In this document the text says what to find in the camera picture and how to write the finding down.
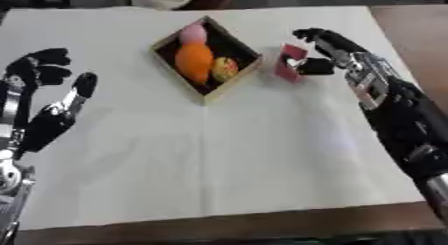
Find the robotic hand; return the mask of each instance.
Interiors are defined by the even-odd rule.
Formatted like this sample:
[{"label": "robotic hand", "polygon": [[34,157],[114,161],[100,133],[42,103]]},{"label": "robotic hand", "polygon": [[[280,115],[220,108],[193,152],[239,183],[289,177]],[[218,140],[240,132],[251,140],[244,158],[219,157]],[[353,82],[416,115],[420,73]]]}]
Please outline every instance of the robotic hand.
[{"label": "robotic hand", "polygon": [[345,79],[379,141],[448,225],[446,115],[419,88],[402,80],[385,59],[340,34],[318,28],[293,34],[315,42],[318,52],[346,71]]},{"label": "robotic hand", "polygon": [[67,49],[28,54],[10,64],[0,80],[0,245],[12,244],[18,218],[34,185],[34,168],[17,163],[25,152],[37,152],[67,131],[84,102],[91,97],[97,77],[80,75],[64,100],[44,107],[31,121],[34,92],[59,85],[71,75]]}]

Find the wooden tray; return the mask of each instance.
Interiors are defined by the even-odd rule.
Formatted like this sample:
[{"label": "wooden tray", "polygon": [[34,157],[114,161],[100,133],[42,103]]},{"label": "wooden tray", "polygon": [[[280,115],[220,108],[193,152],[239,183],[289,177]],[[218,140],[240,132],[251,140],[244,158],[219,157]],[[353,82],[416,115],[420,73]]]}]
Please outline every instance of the wooden tray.
[{"label": "wooden tray", "polygon": [[212,50],[214,57],[230,57],[237,62],[240,71],[234,78],[225,83],[220,83],[214,80],[210,75],[210,79],[206,84],[207,86],[200,86],[181,75],[174,64],[176,52],[181,47],[181,43],[178,39],[181,30],[157,42],[152,46],[151,50],[155,57],[159,59],[170,72],[175,74],[179,80],[183,81],[187,90],[190,91],[196,100],[201,104],[206,105],[221,96],[224,91],[236,84],[242,77],[251,73],[261,64],[262,57],[249,46],[232,36],[211,17],[205,16],[197,22],[201,23],[208,33],[207,45]]}]

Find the table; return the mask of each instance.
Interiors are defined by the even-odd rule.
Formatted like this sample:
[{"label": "table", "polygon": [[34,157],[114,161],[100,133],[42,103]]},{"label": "table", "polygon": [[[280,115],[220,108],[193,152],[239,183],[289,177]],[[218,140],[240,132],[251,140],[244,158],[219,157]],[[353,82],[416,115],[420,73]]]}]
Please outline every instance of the table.
[{"label": "table", "polygon": [[[372,7],[422,88],[448,112],[446,6]],[[424,202],[343,209],[291,211],[23,231],[18,244],[129,244],[131,242],[310,237],[409,229],[441,228]]]}]

